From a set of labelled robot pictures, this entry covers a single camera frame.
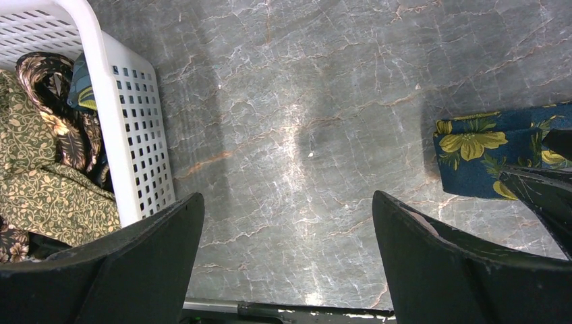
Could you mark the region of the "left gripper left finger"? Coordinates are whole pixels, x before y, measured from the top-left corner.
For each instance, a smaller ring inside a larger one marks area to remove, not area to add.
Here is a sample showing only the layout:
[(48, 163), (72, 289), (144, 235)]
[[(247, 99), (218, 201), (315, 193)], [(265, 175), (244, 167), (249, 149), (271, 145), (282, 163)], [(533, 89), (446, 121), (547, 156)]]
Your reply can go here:
[(1, 322), (178, 322), (204, 215), (195, 193), (44, 261), (2, 266)]

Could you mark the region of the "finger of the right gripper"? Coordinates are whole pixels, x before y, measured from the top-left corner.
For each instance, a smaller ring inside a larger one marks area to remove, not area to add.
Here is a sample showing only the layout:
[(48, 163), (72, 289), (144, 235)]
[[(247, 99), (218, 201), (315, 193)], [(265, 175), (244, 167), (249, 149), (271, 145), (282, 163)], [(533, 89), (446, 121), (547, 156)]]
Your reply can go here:
[(551, 129), (542, 138), (543, 162), (571, 162), (571, 130)]
[(536, 214), (571, 259), (571, 170), (509, 165), (501, 169), (499, 180)]

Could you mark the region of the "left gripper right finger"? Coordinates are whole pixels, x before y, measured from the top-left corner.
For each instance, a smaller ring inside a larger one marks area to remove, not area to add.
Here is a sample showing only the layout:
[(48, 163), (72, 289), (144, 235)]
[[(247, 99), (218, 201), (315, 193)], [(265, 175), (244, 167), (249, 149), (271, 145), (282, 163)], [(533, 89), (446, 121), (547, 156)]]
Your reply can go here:
[(398, 323), (570, 323), (571, 263), (507, 248), (372, 197)]

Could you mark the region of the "navy yellow floral tie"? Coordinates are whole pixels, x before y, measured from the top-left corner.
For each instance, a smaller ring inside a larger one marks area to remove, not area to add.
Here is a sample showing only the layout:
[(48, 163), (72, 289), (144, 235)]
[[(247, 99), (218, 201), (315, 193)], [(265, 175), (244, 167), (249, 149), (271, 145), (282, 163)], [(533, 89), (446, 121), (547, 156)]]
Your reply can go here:
[(433, 143), (442, 188), (459, 196), (513, 200), (499, 180), (501, 169), (569, 168), (571, 160), (542, 144), (549, 131), (569, 128), (569, 101), (438, 120)]

